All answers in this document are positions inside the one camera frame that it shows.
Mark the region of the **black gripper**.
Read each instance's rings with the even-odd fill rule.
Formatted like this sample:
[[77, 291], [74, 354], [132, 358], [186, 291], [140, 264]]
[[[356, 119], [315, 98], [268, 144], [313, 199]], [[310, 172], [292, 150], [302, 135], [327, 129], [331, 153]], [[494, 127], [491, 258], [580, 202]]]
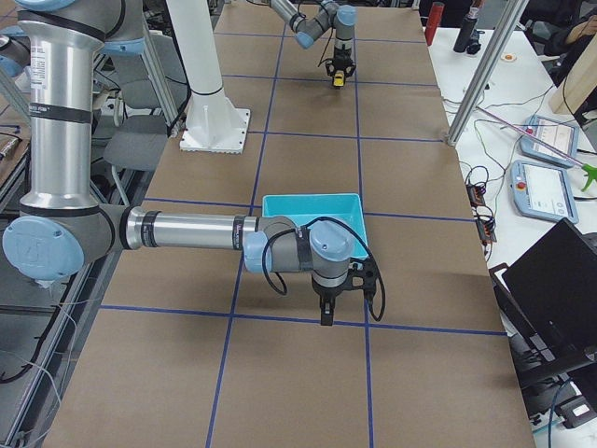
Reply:
[[319, 296], [320, 325], [329, 326], [330, 322], [334, 322], [336, 298], [346, 290], [346, 286], [340, 284], [334, 287], [325, 287], [313, 279], [312, 288]]
[[347, 64], [345, 73], [352, 75], [354, 73], [354, 61], [352, 60], [352, 41], [336, 40], [334, 43], [333, 59], [325, 59], [326, 73], [329, 76], [335, 75], [334, 64]]

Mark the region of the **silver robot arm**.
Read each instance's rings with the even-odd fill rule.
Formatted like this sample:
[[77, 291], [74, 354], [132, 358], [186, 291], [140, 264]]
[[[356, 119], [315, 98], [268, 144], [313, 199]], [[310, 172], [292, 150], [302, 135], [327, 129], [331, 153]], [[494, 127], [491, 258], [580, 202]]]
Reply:
[[333, 55], [321, 61], [335, 88], [343, 87], [345, 81], [354, 74], [353, 61], [354, 28], [357, 22], [356, 8], [339, 5], [335, 1], [321, 1], [318, 12], [308, 18], [290, 1], [261, 1], [273, 9], [291, 28], [299, 45], [310, 48], [328, 30], [335, 32]]
[[2, 238], [12, 266], [55, 281], [142, 246], [237, 250], [280, 294], [284, 273], [309, 273], [321, 323], [332, 324], [337, 297], [357, 276], [354, 236], [343, 222], [318, 217], [299, 227], [288, 217], [165, 214], [91, 196], [92, 62], [102, 49], [144, 49], [140, 2], [22, 1], [18, 18], [31, 43], [31, 188]]

